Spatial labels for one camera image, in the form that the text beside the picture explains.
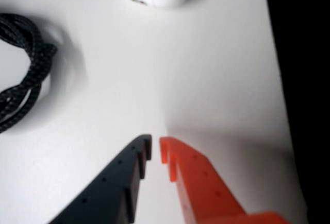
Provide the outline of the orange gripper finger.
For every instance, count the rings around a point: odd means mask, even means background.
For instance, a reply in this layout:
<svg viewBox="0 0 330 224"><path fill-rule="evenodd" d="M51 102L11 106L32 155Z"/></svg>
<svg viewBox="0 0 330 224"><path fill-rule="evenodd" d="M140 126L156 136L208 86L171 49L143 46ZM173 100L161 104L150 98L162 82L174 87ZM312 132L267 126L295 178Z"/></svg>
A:
<svg viewBox="0 0 330 224"><path fill-rule="evenodd" d="M287 223L279 214L248 214L198 150L170 136L159 139L161 161L176 183L185 223Z"/></svg>

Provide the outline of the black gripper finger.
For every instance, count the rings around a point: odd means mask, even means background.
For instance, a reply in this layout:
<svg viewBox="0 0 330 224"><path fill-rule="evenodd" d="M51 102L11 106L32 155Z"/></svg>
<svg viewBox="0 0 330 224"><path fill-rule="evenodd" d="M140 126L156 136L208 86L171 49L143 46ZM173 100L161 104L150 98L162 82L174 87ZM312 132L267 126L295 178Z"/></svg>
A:
<svg viewBox="0 0 330 224"><path fill-rule="evenodd" d="M136 137L51 222L134 223L140 180L151 158L151 135Z"/></svg>

